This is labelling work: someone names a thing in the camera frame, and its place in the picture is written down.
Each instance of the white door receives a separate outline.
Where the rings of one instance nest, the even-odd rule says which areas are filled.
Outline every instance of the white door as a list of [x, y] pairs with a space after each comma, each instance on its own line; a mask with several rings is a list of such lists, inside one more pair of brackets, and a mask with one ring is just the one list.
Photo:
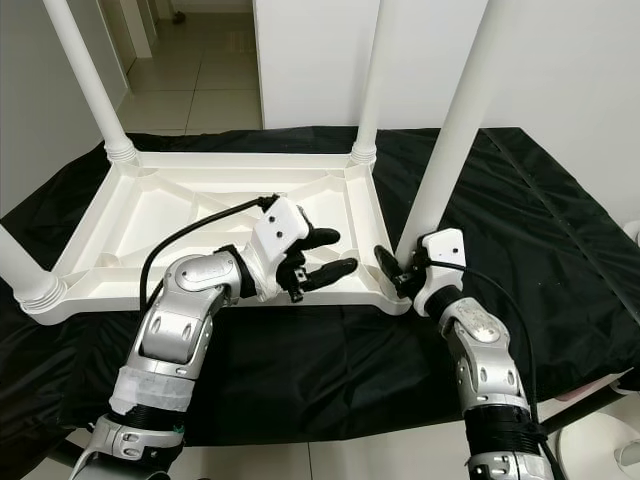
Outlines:
[[133, 48], [131, 35], [127, 28], [127, 21], [122, 13], [120, 0], [99, 0], [104, 12], [109, 34], [118, 51], [118, 57], [122, 62], [125, 72], [128, 72], [136, 60], [136, 51]]

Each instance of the robotic hand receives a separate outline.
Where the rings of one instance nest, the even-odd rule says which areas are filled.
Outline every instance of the robotic hand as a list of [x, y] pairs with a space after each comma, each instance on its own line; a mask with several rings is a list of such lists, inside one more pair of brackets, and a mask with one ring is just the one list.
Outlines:
[[212, 255], [172, 263], [163, 290], [144, 314], [127, 364], [96, 423], [72, 480], [160, 480], [183, 447], [184, 418], [214, 333], [213, 317], [239, 298], [260, 301], [286, 290], [293, 302], [357, 267], [355, 259], [307, 273], [304, 250], [336, 243], [340, 234], [314, 228], [285, 198], [264, 199], [264, 216], [242, 251], [228, 245]]
[[398, 294], [413, 300], [416, 312], [438, 322], [456, 362], [458, 394], [467, 428], [471, 480], [551, 480], [540, 454], [544, 439], [531, 419], [520, 375], [509, 355], [509, 332], [475, 299], [462, 294], [462, 232], [448, 229], [418, 240], [413, 265], [403, 272], [383, 247], [376, 258]]

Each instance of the white wall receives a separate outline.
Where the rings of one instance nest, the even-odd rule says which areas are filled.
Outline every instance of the white wall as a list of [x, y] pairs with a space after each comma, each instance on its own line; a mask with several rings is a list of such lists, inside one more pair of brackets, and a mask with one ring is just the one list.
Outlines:
[[153, 13], [151, 13], [151, 5], [149, 0], [137, 0], [138, 9], [140, 10], [140, 16], [142, 17], [142, 24], [144, 25], [144, 31], [147, 35], [149, 45], [153, 45], [158, 35], [156, 33], [155, 20], [153, 19]]
[[157, 23], [160, 20], [160, 14], [158, 12], [158, 4], [156, 0], [148, 0], [149, 10], [151, 10], [151, 18], [153, 19], [153, 23]]
[[[96, 0], [71, 0], [111, 101], [127, 89]], [[0, 2], [0, 214], [100, 142], [40, 0]]]
[[[392, 0], [381, 128], [440, 126], [486, 1]], [[485, 126], [521, 126], [614, 219], [640, 218], [640, 2], [522, 0]], [[355, 125], [371, 0], [256, 0], [265, 128]]]
[[122, 68], [128, 72], [136, 61], [136, 50], [131, 40], [127, 19], [124, 16], [120, 0], [99, 0], [107, 27], [111, 34]]
[[252, 0], [173, 0], [173, 6], [190, 13], [247, 13], [253, 9]]

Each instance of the white tape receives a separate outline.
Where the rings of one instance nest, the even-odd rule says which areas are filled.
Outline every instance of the white tape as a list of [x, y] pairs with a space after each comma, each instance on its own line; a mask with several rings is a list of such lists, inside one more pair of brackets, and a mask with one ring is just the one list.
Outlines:
[[136, 405], [186, 412], [195, 382], [122, 367], [109, 399], [112, 410], [125, 415]]
[[265, 275], [260, 259], [251, 243], [247, 243], [244, 250], [240, 252], [240, 256], [244, 260], [253, 282], [256, 286], [256, 296], [261, 302], [266, 302], [272, 298], [276, 298], [282, 291], [280, 285], [276, 281], [275, 275]]

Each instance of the tile floor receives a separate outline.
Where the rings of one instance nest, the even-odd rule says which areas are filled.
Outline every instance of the tile floor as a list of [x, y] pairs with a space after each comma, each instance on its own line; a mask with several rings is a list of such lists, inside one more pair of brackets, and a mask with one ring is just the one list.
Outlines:
[[118, 116], [128, 132], [199, 135], [262, 128], [251, 14], [188, 14], [160, 21], [152, 59], [128, 72]]

